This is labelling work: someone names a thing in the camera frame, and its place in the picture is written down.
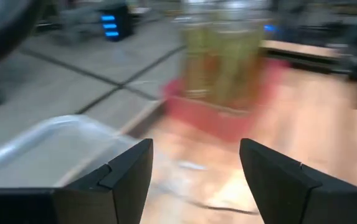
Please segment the black box blue lights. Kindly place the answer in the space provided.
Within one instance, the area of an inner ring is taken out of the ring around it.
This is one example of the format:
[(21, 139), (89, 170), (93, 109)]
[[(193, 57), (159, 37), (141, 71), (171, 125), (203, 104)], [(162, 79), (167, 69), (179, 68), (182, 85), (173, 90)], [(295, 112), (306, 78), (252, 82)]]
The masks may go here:
[(134, 34), (133, 18), (127, 4), (113, 4), (100, 10), (104, 36), (112, 42), (119, 42)]

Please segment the large clear plastic bin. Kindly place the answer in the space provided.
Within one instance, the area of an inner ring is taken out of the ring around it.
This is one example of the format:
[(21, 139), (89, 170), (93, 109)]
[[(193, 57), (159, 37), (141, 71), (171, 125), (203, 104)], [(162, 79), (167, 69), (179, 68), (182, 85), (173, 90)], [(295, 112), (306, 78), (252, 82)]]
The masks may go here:
[(63, 187), (136, 143), (88, 116), (50, 118), (0, 147), (0, 188)]

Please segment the red plastic tray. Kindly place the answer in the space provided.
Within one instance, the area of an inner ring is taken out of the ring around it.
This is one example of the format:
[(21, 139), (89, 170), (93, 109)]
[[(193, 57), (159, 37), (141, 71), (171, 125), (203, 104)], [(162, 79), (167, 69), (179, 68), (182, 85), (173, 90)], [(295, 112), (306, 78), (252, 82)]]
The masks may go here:
[(181, 96), (182, 81), (171, 80), (163, 87), (165, 113), (200, 131), (227, 142), (239, 142), (270, 107), (278, 92), (278, 85), (290, 64), (283, 60), (268, 59), (259, 94), (248, 111), (229, 111), (198, 100)]

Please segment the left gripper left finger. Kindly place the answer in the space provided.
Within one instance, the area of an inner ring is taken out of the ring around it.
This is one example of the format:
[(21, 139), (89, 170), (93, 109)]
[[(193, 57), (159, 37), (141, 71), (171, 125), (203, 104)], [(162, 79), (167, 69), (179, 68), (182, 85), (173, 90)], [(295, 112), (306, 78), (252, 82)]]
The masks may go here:
[(140, 224), (152, 168), (144, 139), (65, 187), (0, 188), (0, 224)]

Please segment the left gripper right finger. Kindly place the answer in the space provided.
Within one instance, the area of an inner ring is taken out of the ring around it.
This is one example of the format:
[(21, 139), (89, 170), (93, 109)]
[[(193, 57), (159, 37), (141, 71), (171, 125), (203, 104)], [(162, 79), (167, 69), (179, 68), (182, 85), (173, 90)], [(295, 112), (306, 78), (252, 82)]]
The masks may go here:
[(249, 138), (239, 154), (265, 224), (357, 224), (357, 186)]

